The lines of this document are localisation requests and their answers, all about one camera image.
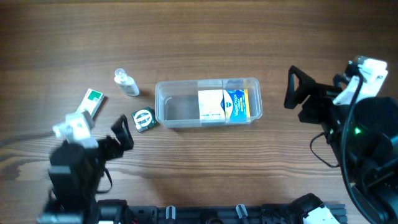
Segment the white blue medicine box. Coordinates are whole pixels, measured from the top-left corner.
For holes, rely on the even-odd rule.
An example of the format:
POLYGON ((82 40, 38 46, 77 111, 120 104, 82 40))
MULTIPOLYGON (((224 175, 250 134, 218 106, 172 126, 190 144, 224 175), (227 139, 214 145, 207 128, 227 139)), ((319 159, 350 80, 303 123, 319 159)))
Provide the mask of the white blue medicine box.
POLYGON ((225 119, 223 90, 198 92, 200 120, 225 119))

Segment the clear plastic container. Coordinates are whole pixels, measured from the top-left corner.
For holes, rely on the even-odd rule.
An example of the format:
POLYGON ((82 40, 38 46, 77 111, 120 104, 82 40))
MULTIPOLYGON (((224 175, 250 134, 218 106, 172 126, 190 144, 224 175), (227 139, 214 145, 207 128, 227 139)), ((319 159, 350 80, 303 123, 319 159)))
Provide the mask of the clear plastic container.
POLYGON ((262 116, 259 81, 224 78, 159 82, 155 115, 167 128, 250 124, 262 116))

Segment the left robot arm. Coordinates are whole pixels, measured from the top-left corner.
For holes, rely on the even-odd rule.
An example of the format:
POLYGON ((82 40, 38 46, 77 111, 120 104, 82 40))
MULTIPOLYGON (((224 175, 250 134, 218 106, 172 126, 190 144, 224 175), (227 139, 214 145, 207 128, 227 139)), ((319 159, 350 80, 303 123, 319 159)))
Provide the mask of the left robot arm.
POLYGON ((125 200, 96 201, 103 176, 112 178, 105 168, 107 161, 121 158, 134 147, 127 118, 121 115, 112 125, 115 138, 106 136, 97 146, 84 147, 78 143, 63 142, 50 155, 49 177, 52 189, 37 223, 138 223, 125 200))

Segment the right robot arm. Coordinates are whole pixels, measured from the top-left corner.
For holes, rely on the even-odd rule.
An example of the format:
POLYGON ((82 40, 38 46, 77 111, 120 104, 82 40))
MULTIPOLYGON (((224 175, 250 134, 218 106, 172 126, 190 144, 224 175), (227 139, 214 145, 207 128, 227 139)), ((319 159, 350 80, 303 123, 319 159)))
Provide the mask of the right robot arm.
POLYGON ((302 123, 319 124, 333 150, 350 199, 369 223, 397 223, 397 103, 360 99, 365 77, 359 64, 317 83, 296 66, 288 71, 284 107, 302 105, 302 123))

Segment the blue yellow VapoDrops box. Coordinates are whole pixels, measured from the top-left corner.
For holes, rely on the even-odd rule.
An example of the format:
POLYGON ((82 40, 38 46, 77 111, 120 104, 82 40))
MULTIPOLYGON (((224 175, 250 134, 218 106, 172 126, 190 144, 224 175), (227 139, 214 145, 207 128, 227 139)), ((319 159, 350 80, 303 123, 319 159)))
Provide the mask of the blue yellow VapoDrops box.
POLYGON ((247 89, 223 90, 225 118, 230 123, 250 120, 249 94, 247 89))

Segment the white plastic bottle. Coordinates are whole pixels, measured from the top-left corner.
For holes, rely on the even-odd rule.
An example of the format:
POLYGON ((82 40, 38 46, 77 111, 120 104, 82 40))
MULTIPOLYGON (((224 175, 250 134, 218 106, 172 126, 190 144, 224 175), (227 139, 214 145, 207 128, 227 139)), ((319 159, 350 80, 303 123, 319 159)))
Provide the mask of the white plastic bottle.
POLYGON ((140 94, 135 80, 130 77, 123 68, 115 70, 114 81, 127 96, 138 96, 140 94))

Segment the green round floss pack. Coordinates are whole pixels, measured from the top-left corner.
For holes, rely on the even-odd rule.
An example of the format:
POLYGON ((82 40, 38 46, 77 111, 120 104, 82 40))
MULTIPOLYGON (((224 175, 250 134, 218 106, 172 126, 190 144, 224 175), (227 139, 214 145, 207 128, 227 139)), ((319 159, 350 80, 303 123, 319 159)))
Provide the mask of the green round floss pack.
POLYGON ((131 114, 135 127, 139 133, 152 129, 158 125, 155 118, 155 111, 146 107, 131 114))

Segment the white green medicine box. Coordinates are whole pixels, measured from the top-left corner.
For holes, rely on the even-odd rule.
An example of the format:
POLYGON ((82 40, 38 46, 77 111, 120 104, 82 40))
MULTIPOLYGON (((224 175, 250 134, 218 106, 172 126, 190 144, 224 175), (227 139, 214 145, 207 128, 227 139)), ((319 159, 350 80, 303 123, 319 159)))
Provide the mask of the white green medicine box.
POLYGON ((89 88, 76 112, 82 113, 87 111, 91 117, 94 118, 98 108, 102 104, 103 99, 104 95, 101 92, 89 88))

